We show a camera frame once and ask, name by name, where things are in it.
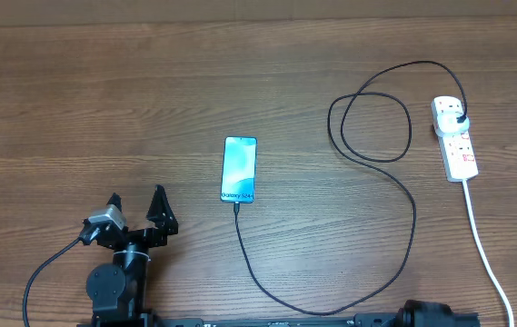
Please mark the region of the white charger plug adapter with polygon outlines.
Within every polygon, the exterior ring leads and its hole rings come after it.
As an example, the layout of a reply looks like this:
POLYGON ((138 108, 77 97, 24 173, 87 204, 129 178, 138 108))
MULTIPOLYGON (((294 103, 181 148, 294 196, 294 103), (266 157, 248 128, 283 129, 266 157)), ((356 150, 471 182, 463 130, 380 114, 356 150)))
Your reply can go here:
POLYGON ((461 117, 461 113, 437 113, 433 121, 436 134, 440 137, 448 137, 467 132, 470 128, 470 120, 465 118, 460 122, 461 117))

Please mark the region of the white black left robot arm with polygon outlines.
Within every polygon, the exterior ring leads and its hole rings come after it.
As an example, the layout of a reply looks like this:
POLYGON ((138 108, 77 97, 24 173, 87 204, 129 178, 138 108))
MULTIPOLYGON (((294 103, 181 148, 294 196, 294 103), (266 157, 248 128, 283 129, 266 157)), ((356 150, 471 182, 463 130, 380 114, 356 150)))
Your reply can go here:
POLYGON ((160 326, 161 319, 145 307, 149 250, 167 245, 178 233, 165 189, 158 184, 146 214, 152 227, 130 230, 122 212, 121 197, 114 193, 104 209, 84 219, 79 239, 113 252, 113 260, 94 268, 86 280, 92 301, 93 326, 160 326))

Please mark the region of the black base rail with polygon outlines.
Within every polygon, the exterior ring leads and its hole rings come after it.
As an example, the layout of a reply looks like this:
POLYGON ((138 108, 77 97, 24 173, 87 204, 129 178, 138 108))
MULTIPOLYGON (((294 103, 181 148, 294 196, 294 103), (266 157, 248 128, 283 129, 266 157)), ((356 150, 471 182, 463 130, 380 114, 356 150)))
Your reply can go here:
POLYGON ((130 322, 91 322, 87 326, 158 326, 158 327, 393 327, 393 326, 455 326, 480 327, 477 313, 453 313, 442 318, 432 315, 427 322, 413 322, 397 313, 358 313, 353 318, 248 319, 203 321, 202 319, 141 319, 130 322))

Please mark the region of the Samsung Galaxy smartphone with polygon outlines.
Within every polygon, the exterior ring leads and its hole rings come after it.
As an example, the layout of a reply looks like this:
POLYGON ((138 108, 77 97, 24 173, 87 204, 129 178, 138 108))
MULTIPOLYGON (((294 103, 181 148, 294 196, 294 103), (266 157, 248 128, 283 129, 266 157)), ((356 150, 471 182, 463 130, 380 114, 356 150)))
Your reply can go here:
POLYGON ((257 139, 228 136, 224 140, 220 198, 225 203, 252 203, 255 194, 257 139))

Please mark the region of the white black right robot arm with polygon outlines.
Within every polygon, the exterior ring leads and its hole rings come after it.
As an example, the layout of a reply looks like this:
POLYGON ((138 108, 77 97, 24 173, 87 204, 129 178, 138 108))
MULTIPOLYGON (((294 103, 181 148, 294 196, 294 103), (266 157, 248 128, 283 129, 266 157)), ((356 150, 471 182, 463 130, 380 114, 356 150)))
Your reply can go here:
POLYGON ((397 312, 394 327, 453 327, 455 318, 447 304, 408 300, 397 312))

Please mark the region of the white power strip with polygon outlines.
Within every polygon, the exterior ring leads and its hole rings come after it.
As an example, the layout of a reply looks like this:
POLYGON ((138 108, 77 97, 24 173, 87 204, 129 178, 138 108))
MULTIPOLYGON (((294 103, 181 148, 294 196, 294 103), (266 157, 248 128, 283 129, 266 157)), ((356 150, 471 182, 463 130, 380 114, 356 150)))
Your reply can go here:
MULTIPOLYGON (((433 120, 437 113, 463 114, 462 102, 452 96, 434 98, 431 108, 433 120)), ((472 179, 479 173, 468 131, 448 137, 438 136, 438 141, 446 178, 449 182, 461 183, 472 179)))

